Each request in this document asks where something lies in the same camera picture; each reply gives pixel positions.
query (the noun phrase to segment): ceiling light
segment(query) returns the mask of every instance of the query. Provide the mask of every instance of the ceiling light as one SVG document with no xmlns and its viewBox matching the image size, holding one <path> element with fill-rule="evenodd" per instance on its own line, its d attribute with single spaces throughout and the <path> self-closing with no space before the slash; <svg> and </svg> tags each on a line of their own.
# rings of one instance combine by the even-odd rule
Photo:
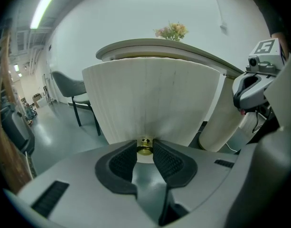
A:
<svg viewBox="0 0 291 228">
<path fill-rule="evenodd" d="M 39 23 L 41 22 L 41 19 L 45 13 L 45 10 L 49 6 L 51 0 L 40 0 L 37 9 L 35 11 L 35 14 L 33 15 L 32 22 L 30 24 L 31 29 L 37 29 L 39 26 Z"/>
</svg>

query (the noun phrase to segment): wooden board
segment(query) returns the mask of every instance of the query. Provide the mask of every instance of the wooden board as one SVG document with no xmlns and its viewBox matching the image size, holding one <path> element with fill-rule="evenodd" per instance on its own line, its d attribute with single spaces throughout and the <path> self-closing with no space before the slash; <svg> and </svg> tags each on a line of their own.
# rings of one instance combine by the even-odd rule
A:
<svg viewBox="0 0 291 228">
<path fill-rule="evenodd" d="M 0 94 L 2 83 L 4 85 L 8 101 L 15 102 L 15 97 L 10 84 L 8 73 L 8 54 L 9 54 L 9 37 L 8 30 L 5 31 L 1 40 L 1 58 L 0 58 Z M 5 178 L 8 188 L 13 193 L 17 193 L 26 183 L 31 180 L 28 170 L 28 163 L 22 153 L 11 142 L 4 132 L 0 117 L 0 171 Z"/>
</svg>

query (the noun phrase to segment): black vent grille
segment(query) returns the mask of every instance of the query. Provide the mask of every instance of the black vent grille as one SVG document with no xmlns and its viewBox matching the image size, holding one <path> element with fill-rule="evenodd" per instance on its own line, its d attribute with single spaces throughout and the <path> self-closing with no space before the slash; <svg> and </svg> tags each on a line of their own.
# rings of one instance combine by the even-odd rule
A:
<svg viewBox="0 0 291 228">
<path fill-rule="evenodd" d="M 55 181 L 31 207 L 40 215 L 47 218 L 68 186 L 68 183 Z"/>
<path fill-rule="evenodd" d="M 168 189 L 185 187 L 197 173 L 194 159 L 156 139 L 153 140 L 153 154 L 154 163 Z"/>
<path fill-rule="evenodd" d="M 224 161 L 224 160 L 215 160 L 214 163 L 216 163 L 218 165 L 222 165 L 222 166 L 228 167 L 228 168 L 232 168 L 234 166 L 233 162 Z"/>
</svg>

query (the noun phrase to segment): black chair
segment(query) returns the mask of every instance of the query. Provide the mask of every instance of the black chair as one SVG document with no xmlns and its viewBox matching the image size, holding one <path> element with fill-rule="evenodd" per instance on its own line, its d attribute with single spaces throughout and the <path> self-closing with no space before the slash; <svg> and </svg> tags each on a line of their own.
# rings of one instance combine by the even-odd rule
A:
<svg viewBox="0 0 291 228">
<path fill-rule="evenodd" d="M 81 126 L 80 118 L 78 115 L 76 103 L 79 104 L 86 104 L 91 109 L 91 111 L 94 114 L 94 111 L 90 105 L 88 95 L 86 93 L 85 85 L 83 80 L 74 80 L 69 77 L 67 77 L 65 74 L 54 71 L 52 72 L 52 76 L 54 77 L 54 80 L 56 82 L 56 85 L 58 86 L 59 90 L 61 91 L 61 94 L 64 97 L 71 97 L 73 100 L 73 107 L 75 111 L 75 116 L 77 118 L 79 126 Z M 96 116 L 94 115 L 94 122 L 96 124 L 98 135 L 101 135 L 100 126 L 97 121 Z"/>
</svg>

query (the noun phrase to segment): black rubber pad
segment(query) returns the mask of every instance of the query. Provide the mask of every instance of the black rubber pad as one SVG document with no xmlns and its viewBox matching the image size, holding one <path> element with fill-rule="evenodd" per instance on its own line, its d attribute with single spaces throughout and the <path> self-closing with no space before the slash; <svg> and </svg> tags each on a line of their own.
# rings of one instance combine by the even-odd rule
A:
<svg viewBox="0 0 291 228">
<path fill-rule="evenodd" d="M 137 188 L 131 183 L 132 171 L 137 162 L 137 141 L 102 156 L 95 166 L 95 174 L 107 189 L 119 194 L 134 194 Z"/>
<path fill-rule="evenodd" d="M 40 215 L 47 218 L 68 186 L 68 183 L 55 181 L 31 207 Z"/>
<path fill-rule="evenodd" d="M 169 189 L 186 186 L 197 173 L 194 159 L 159 140 L 153 141 L 153 154 L 155 165 Z"/>
</svg>

